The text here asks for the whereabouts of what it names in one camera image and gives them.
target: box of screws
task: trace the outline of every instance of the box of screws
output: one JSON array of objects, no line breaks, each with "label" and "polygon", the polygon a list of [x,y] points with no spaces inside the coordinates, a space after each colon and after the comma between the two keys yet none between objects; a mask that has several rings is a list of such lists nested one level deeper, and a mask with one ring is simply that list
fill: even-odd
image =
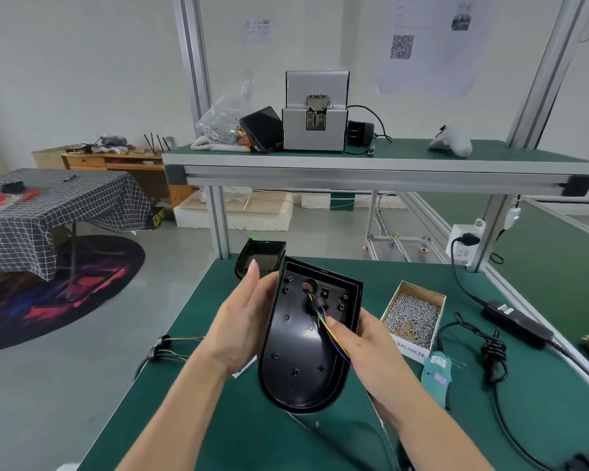
[{"label": "box of screws", "polygon": [[445,299],[438,292],[401,281],[382,316],[382,324],[404,356],[423,364],[430,355]]}]

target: forearm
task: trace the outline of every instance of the forearm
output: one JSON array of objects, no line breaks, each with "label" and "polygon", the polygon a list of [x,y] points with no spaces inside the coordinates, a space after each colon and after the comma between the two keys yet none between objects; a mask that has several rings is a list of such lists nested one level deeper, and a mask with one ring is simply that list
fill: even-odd
[{"label": "forearm", "polygon": [[226,379],[199,345],[116,471],[193,469]]},{"label": "forearm", "polygon": [[454,419],[416,380],[396,388],[389,410],[401,444],[418,471],[493,470]]}]

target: left hand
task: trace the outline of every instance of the left hand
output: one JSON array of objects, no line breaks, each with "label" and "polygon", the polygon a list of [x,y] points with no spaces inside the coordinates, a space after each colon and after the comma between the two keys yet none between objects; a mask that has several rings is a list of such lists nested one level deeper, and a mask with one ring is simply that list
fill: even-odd
[{"label": "left hand", "polygon": [[228,374],[240,371],[258,351],[278,281],[278,272],[260,279],[258,263],[252,260],[197,351],[208,354]]}]

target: mounting hole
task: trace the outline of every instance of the mounting hole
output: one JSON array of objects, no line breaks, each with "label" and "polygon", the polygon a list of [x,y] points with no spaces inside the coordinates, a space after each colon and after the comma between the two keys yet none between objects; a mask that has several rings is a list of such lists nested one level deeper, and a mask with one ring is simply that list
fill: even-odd
[{"label": "mounting hole", "polygon": [[303,289],[303,292],[311,292],[312,294],[316,294],[318,291],[318,283],[314,279],[307,278],[301,284],[301,289]]}]

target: black and white tablecloth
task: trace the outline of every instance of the black and white tablecloth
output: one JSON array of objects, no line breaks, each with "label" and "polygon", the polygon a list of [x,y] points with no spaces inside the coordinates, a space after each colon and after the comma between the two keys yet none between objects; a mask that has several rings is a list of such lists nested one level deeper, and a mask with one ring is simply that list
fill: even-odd
[{"label": "black and white tablecloth", "polygon": [[27,189],[39,189],[39,196],[0,210],[0,271],[28,270],[52,279],[51,229],[60,225],[87,221],[128,232],[146,224],[149,202],[126,172],[25,168],[0,176],[3,183],[20,180]]}]

